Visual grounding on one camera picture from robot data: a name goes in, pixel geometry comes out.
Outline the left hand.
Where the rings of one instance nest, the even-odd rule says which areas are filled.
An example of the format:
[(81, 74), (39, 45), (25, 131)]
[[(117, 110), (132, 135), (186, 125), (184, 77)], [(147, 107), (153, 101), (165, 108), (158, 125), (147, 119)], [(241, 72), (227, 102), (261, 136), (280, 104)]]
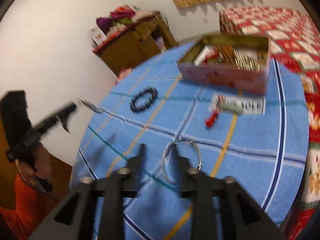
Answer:
[(43, 190), (38, 178), (50, 180), (52, 167), (49, 160), (49, 152), (42, 145), (38, 144), (33, 150), (35, 159), (34, 168), (21, 160), (15, 160), (18, 172), (22, 179), (31, 187)]

